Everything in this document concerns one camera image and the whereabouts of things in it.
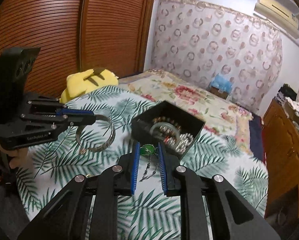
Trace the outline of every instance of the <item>bed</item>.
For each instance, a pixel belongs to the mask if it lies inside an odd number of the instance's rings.
[[[56,142],[29,149],[27,160],[17,173],[19,194],[29,219],[76,174],[98,175],[116,164],[121,155],[129,153],[132,117],[162,99],[207,122],[206,129],[181,164],[201,176],[223,175],[264,216],[268,173],[249,149],[251,114],[169,73],[150,71],[120,80],[119,87],[106,86],[67,103],[69,108],[89,109],[115,120],[116,138],[105,151],[80,155],[75,140],[76,127],[69,127]],[[101,121],[86,127],[81,136],[84,146],[102,143],[106,140],[102,137],[106,130],[107,126]],[[179,198],[163,196],[159,173],[140,181],[147,163],[148,159],[141,156],[135,195],[118,199],[118,239],[179,239]],[[148,174],[152,174],[156,164],[157,159],[152,158]]]

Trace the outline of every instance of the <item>open box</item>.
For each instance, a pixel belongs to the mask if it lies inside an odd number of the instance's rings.
[[[153,119],[163,116],[177,122],[182,127],[181,133],[190,133],[193,135],[194,140],[187,147],[183,154],[180,154],[168,145],[165,145],[165,149],[168,153],[176,155],[179,160],[181,160],[186,155],[193,143],[199,138],[205,122],[197,119],[193,115],[167,101],[163,101],[162,103],[153,106],[149,110],[132,119],[132,137],[141,144],[152,144],[157,146],[159,142],[164,143],[163,140],[155,138],[150,134],[150,129],[153,125]]]

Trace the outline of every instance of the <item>green pendant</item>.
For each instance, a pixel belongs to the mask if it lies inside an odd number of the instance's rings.
[[[140,149],[139,149],[140,155],[143,156],[149,156],[151,154],[155,153],[155,147],[151,144],[144,144]]]

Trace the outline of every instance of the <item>human hand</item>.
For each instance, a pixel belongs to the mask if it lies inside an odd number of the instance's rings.
[[[11,159],[9,166],[11,169],[21,166],[21,164],[25,161],[27,156],[28,148],[22,148],[14,151],[6,151],[1,147],[0,144],[0,151],[6,153],[10,157],[14,157]]]

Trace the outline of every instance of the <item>stuffed animal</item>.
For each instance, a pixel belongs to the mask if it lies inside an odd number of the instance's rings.
[[[66,78],[66,82],[67,88],[63,91],[60,98],[60,102],[63,104],[98,88],[107,85],[118,85],[117,76],[105,68],[89,69],[69,75]]]

